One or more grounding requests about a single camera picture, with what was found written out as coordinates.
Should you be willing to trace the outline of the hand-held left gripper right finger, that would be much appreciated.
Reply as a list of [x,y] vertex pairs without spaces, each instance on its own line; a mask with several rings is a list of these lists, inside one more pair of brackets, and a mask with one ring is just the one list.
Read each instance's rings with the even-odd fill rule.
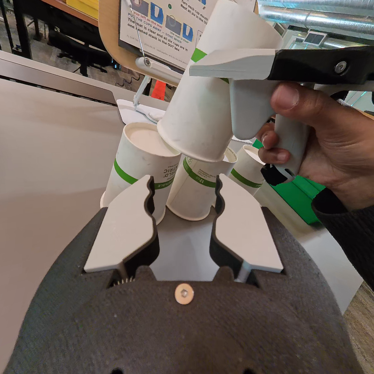
[[209,254],[219,268],[228,267],[239,282],[252,270],[281,273],[283,263],[261,205],[225,174],[216,179],[216,216]]

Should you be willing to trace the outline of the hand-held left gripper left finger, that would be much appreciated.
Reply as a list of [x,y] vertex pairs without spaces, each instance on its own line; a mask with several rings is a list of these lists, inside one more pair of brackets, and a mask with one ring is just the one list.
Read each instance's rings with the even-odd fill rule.
[[114,198],[84,265],[86,273],[117,270],[123,279],[135,279],[140,267],[155,262],[160,245],[154,194],[154,178],[146,175]]

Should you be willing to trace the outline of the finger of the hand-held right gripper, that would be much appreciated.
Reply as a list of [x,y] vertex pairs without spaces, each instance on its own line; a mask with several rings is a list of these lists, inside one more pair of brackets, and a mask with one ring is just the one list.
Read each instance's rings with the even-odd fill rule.
[[189,68],[195,77],[233,80],[266,80],[274,63],[276,49],[215,50]]

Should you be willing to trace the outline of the green plastic bin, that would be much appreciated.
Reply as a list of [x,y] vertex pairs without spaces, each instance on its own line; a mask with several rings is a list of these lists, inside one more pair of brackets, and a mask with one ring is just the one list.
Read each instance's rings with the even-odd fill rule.
[[320,221],[311,208],[312,200],[325,186],[307,178],[297,176],[289,183],[270,187],[308,224],[319,226]]

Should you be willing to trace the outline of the white paper cup green band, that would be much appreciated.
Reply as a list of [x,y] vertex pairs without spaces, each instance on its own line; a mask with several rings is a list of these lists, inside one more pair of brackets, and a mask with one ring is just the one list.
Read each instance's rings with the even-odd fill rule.
[[258,149],[252,145],[244,145],[237,157],[229,178],[254,196],[265,181],[261,173],[265,163],[260,160]]
[[229,82],[190,76],[193,63],[215,50],[274,49],[280,34],[247,2],[217,1],[185,72],[157,124],[162,139],[178,152],[204,162],[219,162],[232,137]]
[[166,203],[168,209],[188,221],[205,219],[215,198],[217,175],[229,175],[238,157],[232,153],[233,160],[203,162],[185,156],[178,167]]
[[155,124],[136,122],[124,126],[110,177],[100,205],[108,207],[122,191],[145,175],[153,176],[153,217],[159,224],[181,159],[181,153],[159,135]]

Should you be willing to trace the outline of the person's right forearm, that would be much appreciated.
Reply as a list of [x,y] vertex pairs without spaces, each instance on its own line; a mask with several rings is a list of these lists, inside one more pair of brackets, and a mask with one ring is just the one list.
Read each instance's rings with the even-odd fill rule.
[[348,211],[328,188],[311,202],[318,220],[338,242],[350,263],[374,290],[374,207]]

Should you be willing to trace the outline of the grey desk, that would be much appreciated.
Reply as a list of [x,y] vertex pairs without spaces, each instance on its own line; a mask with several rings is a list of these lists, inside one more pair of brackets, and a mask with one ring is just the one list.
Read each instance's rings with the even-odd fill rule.
[[[51,265],[100,209],[123,122],[117,107],[1,79],[1,373]],[[271,190],[256,199],[315,261],[344,312],[362,284],[343,250]],[[214,211],[199,222],[166,210],[157,280],[211,281]]]

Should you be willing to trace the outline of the person's right hand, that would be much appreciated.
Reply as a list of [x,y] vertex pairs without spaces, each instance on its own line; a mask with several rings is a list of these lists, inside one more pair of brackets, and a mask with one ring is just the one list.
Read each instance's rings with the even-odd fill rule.
[[373,119],[292,82],[280,83],[270,104],[276,114],[310,127],[298,175],[330,189],[349,211],[373,206]]

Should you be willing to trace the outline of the orange traffic cone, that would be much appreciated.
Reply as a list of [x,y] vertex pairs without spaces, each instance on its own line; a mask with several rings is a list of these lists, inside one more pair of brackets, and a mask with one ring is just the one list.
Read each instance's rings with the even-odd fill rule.
[[155,85],[154,85],[151,97],[154,98],[154,99],[164,101],[165,100],[165,91],[166,91],[166,83],[157,80]]

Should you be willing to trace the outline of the printed instruction sheet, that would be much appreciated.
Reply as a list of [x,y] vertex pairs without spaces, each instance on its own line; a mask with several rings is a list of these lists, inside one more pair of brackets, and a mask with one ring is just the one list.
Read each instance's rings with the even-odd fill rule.
[[119,46],[184,71],[216,0],[120,1]]

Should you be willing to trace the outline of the yellow plastic bin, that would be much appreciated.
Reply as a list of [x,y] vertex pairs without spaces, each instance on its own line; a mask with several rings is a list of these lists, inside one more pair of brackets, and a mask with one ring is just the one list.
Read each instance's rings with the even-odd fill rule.
[[66,0],[66,4],[96,20],[99,15],[98,0]]

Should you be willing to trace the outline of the black office chair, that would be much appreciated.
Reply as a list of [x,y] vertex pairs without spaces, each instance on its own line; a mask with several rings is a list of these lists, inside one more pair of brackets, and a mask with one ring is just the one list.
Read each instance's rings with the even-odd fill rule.
[[49,45],[60,50],[58,58],[68,58],[79,64],[74,72],[79,71],[82,76],[88,77],[87,69],[92,67],[102,73],[108,73],[105,68],[112,66],[113,60],[108,52],[75,40],[54,28],[49,27],[48,31]]

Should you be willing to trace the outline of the wooden table black legs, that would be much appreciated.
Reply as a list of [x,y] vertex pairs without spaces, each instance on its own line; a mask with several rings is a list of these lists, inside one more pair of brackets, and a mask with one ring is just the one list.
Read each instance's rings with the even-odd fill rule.
[[[7,21],[6,3],[10,3],[16,20],[16,32],[19,43],[15,44]],[[34,26],[34,39],[40,41],[42,34],[39,21],[47,28],[51,27],[82,43],[89,43],[99,49],[105,49],[99,34],[98,21],[92,17],[68,6],[66,1],[16,0],[1,1],[1,16],[5,21],[6,33],[10,43],[11,53],[32,59],[31,37],[25,17],[31,19]]]

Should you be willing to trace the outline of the silver ventilation duct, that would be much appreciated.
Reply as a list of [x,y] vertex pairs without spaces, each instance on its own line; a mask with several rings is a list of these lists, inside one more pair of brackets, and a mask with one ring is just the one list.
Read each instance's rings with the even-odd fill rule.
[[373,0],[266,0],[258,12],[283,38],[284,49],[373,46]]

